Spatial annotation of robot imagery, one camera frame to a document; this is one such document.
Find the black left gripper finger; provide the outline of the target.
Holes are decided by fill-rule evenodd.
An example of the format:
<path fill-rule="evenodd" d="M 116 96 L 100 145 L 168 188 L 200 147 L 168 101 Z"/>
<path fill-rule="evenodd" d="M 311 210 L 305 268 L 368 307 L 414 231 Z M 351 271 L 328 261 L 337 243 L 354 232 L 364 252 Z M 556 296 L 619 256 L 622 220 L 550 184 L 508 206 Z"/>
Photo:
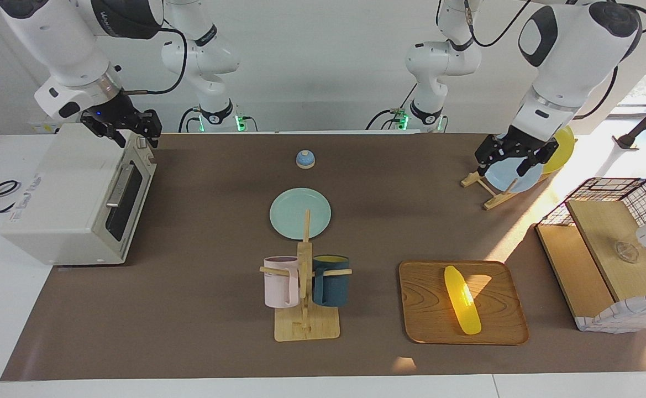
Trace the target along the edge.
<path fill-rule="evenodd" d="M 530 151 L 525 160 L 518 166 L 518 176 L 524 176 L 529 169 L 538 164 L 546 164 L 558 147 L 559 143 L 557 141 L 548 141 L 536 152 Z"/>
<path fill-rule="evenodd" d="M 477 174 L 480 177 L 485 176 L 487 169 L 505 158 L 502 152 L 503 140 L 498 138 L 485 138 L 484 141 L 477 147 L 475 151 L 475 158 L 479 166 L 477 167 Z"/>

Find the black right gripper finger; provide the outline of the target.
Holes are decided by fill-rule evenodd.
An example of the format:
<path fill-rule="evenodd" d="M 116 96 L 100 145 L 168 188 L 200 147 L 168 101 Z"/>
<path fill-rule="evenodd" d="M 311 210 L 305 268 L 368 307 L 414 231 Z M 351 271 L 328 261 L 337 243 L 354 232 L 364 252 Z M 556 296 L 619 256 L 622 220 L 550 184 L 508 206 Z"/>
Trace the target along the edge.
<path fill-rule="evenodd" d="M 136 114 L 135 133 L 148 141 L 152 148 L 159 146 L 162 124 L 156 110 L 146 110 Z"/>
<path fill-rule="evenodd" d="M 120 148 L 125 148 L 127 141 L 118 129 L 110 124 L 96 123 L 95 135 L 100 138 L 108 138 L 114 141 Z"/>

